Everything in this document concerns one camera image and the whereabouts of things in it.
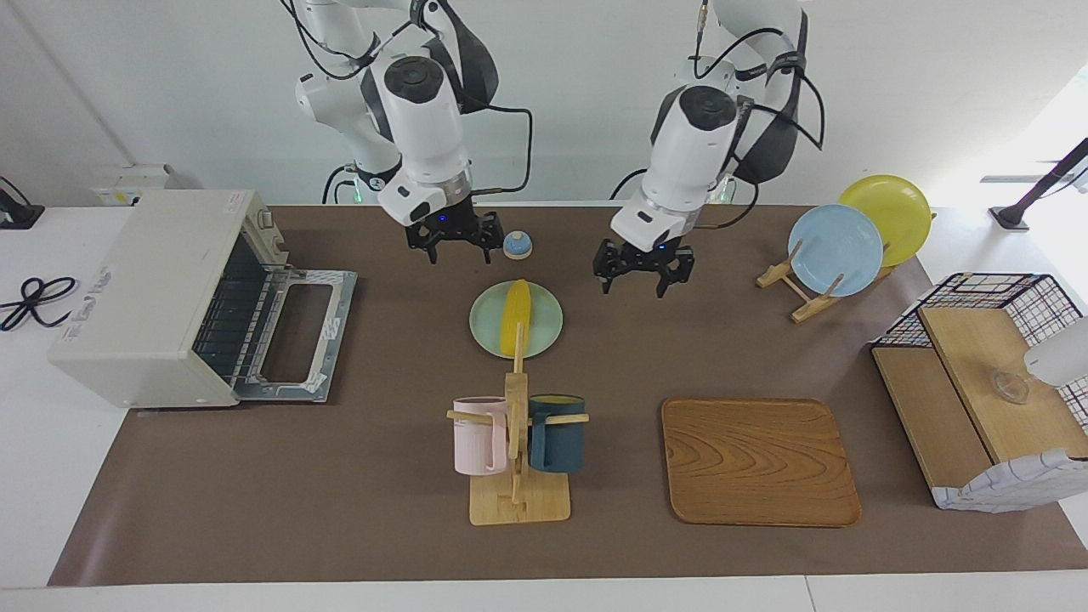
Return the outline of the black desk clamp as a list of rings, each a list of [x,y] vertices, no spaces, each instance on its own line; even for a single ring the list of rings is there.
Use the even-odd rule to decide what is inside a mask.
[[[28,230],[44,215],[44,205],[30,201],[23,189],[0,175],[0,229]]]

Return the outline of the brown wooden tray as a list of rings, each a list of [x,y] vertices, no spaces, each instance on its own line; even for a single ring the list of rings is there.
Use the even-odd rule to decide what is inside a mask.
[[[818,399],[665,399],[670,507],[693,525],[846,528],[858,488],[830,407]]]

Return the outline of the brown table mat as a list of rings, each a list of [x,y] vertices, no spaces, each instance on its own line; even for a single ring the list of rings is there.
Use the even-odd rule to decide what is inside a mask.
[[[359,287],[321,405],[136,411],[120,427],[49,584],[405,582],[1083,570],[1056,504],[986,514],[935,507],[868,354],[929,287],[908,264],[808,325],[796,295],[754,280],[786,255],[801,207],[762,206],[688,238],[692,279],[603,295],[591,260],[607,208],[508,208],[524,261],[438,264],[374,209],[283,207],[302,268],[354,269]],[[586,466],[571,518],[474,527],[452,469],[452,400],[500,393],[507,364],[479,348],[468,310],[524,276],[556,295],[559,340],[527,363],[533,393],[586,399]],[[673,396],[814,397],[833,411],[862,514],[844,530],[688,525],[667,497],[660,404]]]

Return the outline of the white wall box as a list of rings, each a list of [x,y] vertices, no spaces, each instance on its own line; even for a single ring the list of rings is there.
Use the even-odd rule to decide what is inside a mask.
[[[180,189],[180,179],[168,164],[100,166],[92,171],[90,189],[102,206],[129,207],[146,191]]]

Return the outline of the black angled stand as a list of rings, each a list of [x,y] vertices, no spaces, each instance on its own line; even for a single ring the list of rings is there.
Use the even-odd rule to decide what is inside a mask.
[[[1058,189],[1054,189],[1054,186],[1067,178],[1070,172],[1085,160],[1088,160],[1088,137],[1081,139],[1068,154],[1062,156],[1044,175],[1041,175],[1034,183],[1030,189],[1023,194],[1018,201],[1006,207],[991,207],[989,209],[990,216],[994,218],[999,227],[1006,231],[1027,231],[1029,227],[1023,222],[1023,216],[1027,209],[1035,201],[1049,196],[1051,191],[1056,194]]]

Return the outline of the toaster oven glass door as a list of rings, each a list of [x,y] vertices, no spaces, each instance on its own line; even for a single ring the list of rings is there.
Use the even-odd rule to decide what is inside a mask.
[[[307,270],[294,267],[268,267],[267,280],[258,294],[255,311],[242,340],[240,356],[233,371],[225,377],[238,400],[280,400],[280,402],[327,401],[333,375],[349,318],[357,274],[346,270]],[[262,372],[264,362],[287,294],[295,286],[327,286],[331,289],[320,333],[316,336],[314,356],[302,381],[272,381]]]

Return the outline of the pink mug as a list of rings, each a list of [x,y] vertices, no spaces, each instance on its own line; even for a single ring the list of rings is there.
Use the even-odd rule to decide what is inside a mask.
[[[507,403],[500,396],[460,397],[452,411],[483,416],[485,423],[452,423],[452,465],[456,473],[489,476],[509,468]]]

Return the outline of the wooden plate rack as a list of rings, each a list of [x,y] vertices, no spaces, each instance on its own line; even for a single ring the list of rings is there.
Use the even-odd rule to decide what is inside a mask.
[[[772,264],[772,266],[766,268],[766,270],[762,272],[761,276],[756,277],[755,283],[756,286],[761,289],[770,287],[774,284],[786,284],[786,286],[788,286],[790,290],[793,291],[794,294],[798,295],[798,298],[800,298],[802,303],[799,307],[796,307],[796,309],[794,309],[790,314],[790,318],[792,322],[794,322],[794,325],[803,325],[803,322],[808,321],[816,315],[821,314],[827,309],[830,309],[830,307],[834,306],[836,303],[839,303],[844,298],[850,298],[850,296],[832,297],[826,293],[823,294],[816,293],[809,290],[808,287],[805,287],[804,284],[801,283],[800,280],[796,278],[796,276],[794,276],[794,271],[791,266],[793,257],[794,254],[786,252],[786,259],[782,259],[778,264]],[[881,282],[883,279],[887,278],[887,276],[892,274],[897,267],[890,269],[883,269],[881,267],[881,270],[879,270],[878,276],[875,276],[875,281],[870,284],[870,286]]]

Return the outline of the yellow plate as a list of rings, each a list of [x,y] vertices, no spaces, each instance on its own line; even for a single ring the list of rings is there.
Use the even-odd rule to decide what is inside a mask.
[[[929,237],[932,209],[922,189],[908,179],[891,174],[860,178],[840,194],[838,201],[866,215],[881,233],[883,269],[914,257]]]

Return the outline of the light blue plate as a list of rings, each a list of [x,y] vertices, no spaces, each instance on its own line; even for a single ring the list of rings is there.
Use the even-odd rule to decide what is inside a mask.
[[[885,257],[870,217],[841,204],[815,207],[791,228],[786,250],[805,287],[833,298],[858,294],[875,281]]]

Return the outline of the wooden mug rack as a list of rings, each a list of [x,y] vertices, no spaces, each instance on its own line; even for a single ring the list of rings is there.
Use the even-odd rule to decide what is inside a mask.
[[[467,519],[473,526],[514,525],[567,521],[571,515],[569,480],[564,473],[541,472],[529,461],[530,434],[548,427],[590,423],[590,415],[547,416],[536,425],[529,415],[528,376],[524,374],[526,325],[517,325],[514,371],[506,375],[506,427],[499,450],[507,469],[470,477]]]

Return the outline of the white rounded object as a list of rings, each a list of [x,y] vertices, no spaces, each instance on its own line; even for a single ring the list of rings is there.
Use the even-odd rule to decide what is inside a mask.
[[[1034,345],[1023,354],[1023,364],[1030,376],[1054,388],[1088,377],[1088,317]]]

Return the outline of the yellow corn cob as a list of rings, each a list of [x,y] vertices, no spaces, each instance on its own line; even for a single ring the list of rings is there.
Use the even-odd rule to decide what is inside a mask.
[[[526,279],[517,279],[507,287],[500,315],[500,355],[516,356],[519,342],[524,341],[524,334],[531,325],[532,297],[530,283]]]

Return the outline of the mint green plate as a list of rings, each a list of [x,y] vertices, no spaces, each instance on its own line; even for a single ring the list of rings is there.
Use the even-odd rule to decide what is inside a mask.
[[[512,360],[512,354],[500,351],[500,323],[507,293],[514,281],[503,281],[482,291],[467,315],[467,325],[477,344],[487,353]],[[531,298],[530,325],[524,356],[532,358],[551,348],[561,333],[564,313],[558,299],[547,289],[529,282]]]

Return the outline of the white checkered cloth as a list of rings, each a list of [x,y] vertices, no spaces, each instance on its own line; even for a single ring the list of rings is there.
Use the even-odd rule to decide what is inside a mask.
[[[930,489],[940,510],[1009,513],[1041,507],[1088,492],[1088,457],[1064,449],[1021,456],[982,470],[962,487]]]

